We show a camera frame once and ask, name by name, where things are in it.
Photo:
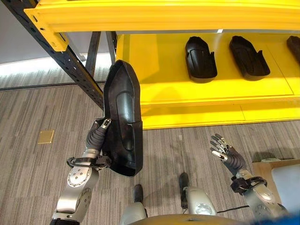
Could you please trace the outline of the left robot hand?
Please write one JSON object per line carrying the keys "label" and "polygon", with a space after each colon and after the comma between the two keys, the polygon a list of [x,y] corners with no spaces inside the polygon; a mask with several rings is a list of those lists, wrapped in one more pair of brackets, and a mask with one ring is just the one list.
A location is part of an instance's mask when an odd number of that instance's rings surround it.
{"label": "left robot hand", "polygon": [[94,150],[98,155],[100,154],[111,122],[111,119],[98,118],[92,123],[85,141],[86,150]]}

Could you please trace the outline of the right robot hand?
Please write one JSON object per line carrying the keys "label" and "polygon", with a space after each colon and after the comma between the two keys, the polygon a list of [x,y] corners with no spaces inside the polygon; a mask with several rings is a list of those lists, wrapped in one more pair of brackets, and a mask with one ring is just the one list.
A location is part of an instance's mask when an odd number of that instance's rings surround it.
{"label": "right robot hand", "polygon": [[246,170],[246,161],[243,156],[219,134],[211,136],[211,153],[226,166],[233,176],[240,170]]}

